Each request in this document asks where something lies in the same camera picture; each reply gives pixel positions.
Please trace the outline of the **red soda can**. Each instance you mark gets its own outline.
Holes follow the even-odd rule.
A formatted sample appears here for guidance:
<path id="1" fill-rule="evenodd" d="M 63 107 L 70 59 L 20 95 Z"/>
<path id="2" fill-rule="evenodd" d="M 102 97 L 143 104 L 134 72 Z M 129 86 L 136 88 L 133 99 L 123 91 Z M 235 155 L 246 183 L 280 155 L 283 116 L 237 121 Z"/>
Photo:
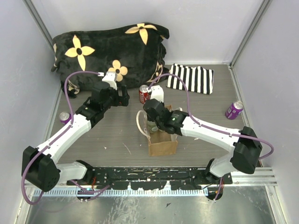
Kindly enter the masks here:
<path id="1" fill-rule="evenodd" d="M 141 85 L 139 87 L 139 99 L 144 104 L 151 96 L 151 89 L 147 85 Z"/>

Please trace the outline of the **burlap canvas tote bag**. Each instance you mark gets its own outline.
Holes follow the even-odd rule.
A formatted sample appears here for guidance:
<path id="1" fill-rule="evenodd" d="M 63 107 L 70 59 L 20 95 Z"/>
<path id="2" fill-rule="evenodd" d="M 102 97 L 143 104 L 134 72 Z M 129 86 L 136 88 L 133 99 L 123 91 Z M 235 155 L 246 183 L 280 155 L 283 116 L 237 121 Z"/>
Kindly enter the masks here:
<path id="1" fill-rule="evenodd" d="M 137 112 L 135 120 L 139 132 L 147 138 L 149 156 L 166 156 L 177 152 L 177 134 L 168 134 L 162 130 L 149 133 L 146 125 L 147 114 L 143 110 Z"/>

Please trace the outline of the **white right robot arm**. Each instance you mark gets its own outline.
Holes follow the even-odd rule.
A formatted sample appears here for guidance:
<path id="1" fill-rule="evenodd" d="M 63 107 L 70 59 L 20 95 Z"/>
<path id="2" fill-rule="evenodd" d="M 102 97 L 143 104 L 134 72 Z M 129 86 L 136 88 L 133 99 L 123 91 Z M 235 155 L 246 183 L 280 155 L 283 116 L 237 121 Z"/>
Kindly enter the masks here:
<path id="1" fill-rule="evenodd" d="M 226 174 L 239 171 L 253 174 L 262 151 L 260 141 L 252 128 L 242 130 L 225 128 L 204 122 L 180 110 L 170 111 L 163 103 L 150 99 L 143 105 L 150 121 L 168 134 L 194 137 L 225 149 L 228 154 L 211 159 L 204 171 L 204 178 L 211 184 L 218 183 Z"/>

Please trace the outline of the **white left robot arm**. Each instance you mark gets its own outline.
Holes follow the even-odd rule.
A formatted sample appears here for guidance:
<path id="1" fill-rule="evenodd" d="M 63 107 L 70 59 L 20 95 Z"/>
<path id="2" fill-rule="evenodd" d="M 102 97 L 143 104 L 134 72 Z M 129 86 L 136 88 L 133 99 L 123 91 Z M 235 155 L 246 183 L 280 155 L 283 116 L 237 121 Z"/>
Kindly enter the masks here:
<path id="1" fill-rule="evenodd" d="M 58 161 L 76 140 L 104 118 L 108 109 L 112 106 L 128 106 L 128 101 L 125 85 L 119 92 L 108 82 L 97 82 L 91 96 L 63 128 L 38 147 L 29 146 L 23 151 L 21 183 L 28 181 L 43 192 L 50 191 L 60 182 L 71 180 L 78 180 L 83 185 L 91 184 L 95 177 L 91 165 L 82 160 L 66 164 L 59 164 Z"/>

